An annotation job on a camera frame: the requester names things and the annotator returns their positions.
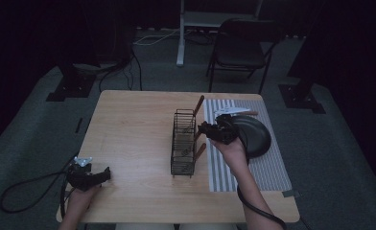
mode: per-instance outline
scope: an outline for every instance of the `chair leg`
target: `chair leg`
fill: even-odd
[[[213,83],[213,77],[214,77],[214,72],[215,72],[215,60],[213,60],[212,63],[210,64],[210,69],[211,69],[211,78],[209,80],[208,92],[212,91],[212,83]]]
[[[265,66],[265,71],[263,73],[263,78],[262,78],[262,81],[260,82],[259,94],[262,94],[262,89],[263,89],[264,82],[266,80],[266,75],[267,75],[267,72],[269,71],[270,61],[271,61],[271,54],[269,54],[269,57]]]

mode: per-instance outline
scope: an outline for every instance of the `hand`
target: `hand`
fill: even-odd
[[[229,145],[214,140],[210,140],[210,142],[221,152],[224,162],[235,176],[243,171],[248,171],[246,150],[239,138],[236,138]]]
[[[73,230],[76,229],[78,222],[89,207],[93,196],[98,193],[101,185],[94,186],[86,192],[75,189],[69,197],[68,208],[66,209],[65,217],[59,226],[59,230]]]
[[[87,191],[75,189],[69,197],[66,213],[74,213],[81,216],[89,207],[93,196],[98,193],[102,185],[94,186]]]

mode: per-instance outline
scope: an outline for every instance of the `table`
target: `table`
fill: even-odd
[[[201,223],[245,222],[236,193],[209,192],[207,157],[192,177],[172,176],[170,157],[174,113],[194,109],[205,99],[262,100],[254,94],[104,91],[97,103],[79,157],[93,157],[92,172],[106,167],[104,183],[84,222]],[[203,121],[203,108],[197,124]],[[201,135],[198,143],[205,142]],[[286,222],[299,220],[294,197],[262,192],[272,211]]]
[[[228,12],[203,12],[186,11],[185,0],[181,0],[179,14],[179,43],[176,56],[176,66],[184,65],[185,54],[185,26],[219,28],[229,18],[258,18],[263,0],[257,2],[254,14],[228,13]]]

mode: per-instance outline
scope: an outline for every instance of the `gray carpet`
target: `gray carpet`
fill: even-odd
[[[196,36],[191,38],[203,40]],[[298,82],[298,79],[288,78],[287,73],[301,45],[302,40],[286,39],[276,47],[262,93],[288,175],[299,192],[296,198],[299,212],[315,230],[376,229],[376,179],[330,92],[319,85],[313,87],[326,114],[284,105],[277,85]],[[192,42],[187,42],[186,46],[185,64],[181,68],[176,67],[176,39],[134,46],[142,66],[143,90],[207,91],[208,78],[204,75],[212,47]],[[130,68],[107,76],[102,89],[128,90],[131,74],[132,90],[139,90],[135,61]],[[242,74],[217,72],[213,91],[255,93],[260,76],[261,71],[247,80]],[[46,102],[61,77],[59,69],[54,68],[41,78],[0,137],[0,195],[13,183],[59,171],[80,149],[87,121],[99,98],[99,81],[95,82],[88,98]],[[83,122],[77,132],[80,118]],[[13,190],[5,205],[11,209],[26,206],[40,196],[52,180],[53,177]],[[61,179],[28,211],[18,214],[0,211],[0,229],[57,229],[60,182]],[[288,226],[289,229],[307,229],[302,221]],[[114,229],[114,224],[89,224],[87,227]]]

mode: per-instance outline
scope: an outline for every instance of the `stand base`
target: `stand base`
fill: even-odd
[[[294,95],[295,85],[279,84],[278,88],[280,89],[281,96],[283,97],[286,107],[312,109],[316,114],[326,114],[322,104],[317,102],[311,92],[305,99],[300,100]]]
[[[76,88],[66,88],[64,79],[62,79],[57,86],[54,93],[50,93],[45,100],[46,102],[63,102],[66,98],[87,98],[89,92],[95,82],[96,76],[82,76]]]

